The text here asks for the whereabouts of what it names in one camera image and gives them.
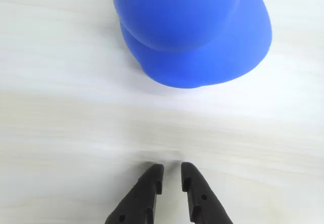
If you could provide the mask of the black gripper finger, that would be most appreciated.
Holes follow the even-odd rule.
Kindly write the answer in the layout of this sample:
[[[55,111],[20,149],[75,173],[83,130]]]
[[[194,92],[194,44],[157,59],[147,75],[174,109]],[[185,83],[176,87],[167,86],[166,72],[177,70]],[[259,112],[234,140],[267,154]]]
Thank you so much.
[[[189,218],[193,223],[232,223],[208,182],[190,162],[181,163],[182,191],[187,193]]]
[[[164,166],[153,164],[107,217],[106,223],[154,223],[156,197],[162,193]]]

